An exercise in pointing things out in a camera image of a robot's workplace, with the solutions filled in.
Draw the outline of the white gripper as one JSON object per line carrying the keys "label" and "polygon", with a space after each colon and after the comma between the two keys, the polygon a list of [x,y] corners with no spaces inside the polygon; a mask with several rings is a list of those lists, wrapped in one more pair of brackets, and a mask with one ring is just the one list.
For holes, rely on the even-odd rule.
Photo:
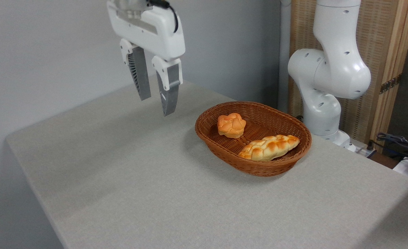
{"label": "white gripper", "polygon": [[142,101],[151,97],[144,49],[155,56],[153,68],[164,116],[175,112],[185,41],[179,15],[166,0],[108,0],[109,19],[122,38],[120,52]]}

